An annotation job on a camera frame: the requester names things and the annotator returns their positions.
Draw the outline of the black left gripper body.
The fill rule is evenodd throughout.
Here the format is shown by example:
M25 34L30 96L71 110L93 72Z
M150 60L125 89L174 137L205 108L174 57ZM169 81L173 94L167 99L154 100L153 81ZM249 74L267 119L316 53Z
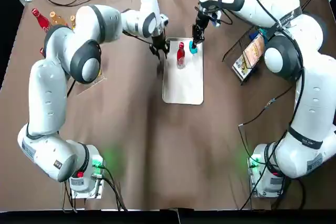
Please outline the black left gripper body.
M152 45L157 50L168 50L168 44L166 42L165 29L161 30L161 33L157 36L152 36Z

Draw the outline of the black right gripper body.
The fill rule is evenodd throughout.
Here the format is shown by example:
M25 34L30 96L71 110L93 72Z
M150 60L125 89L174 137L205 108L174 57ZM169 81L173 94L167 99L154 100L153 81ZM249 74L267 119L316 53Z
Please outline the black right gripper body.
M205 14L197 14L195 24L192 26L192 37L194 42L204 41L204 32L208 26L210 17Z

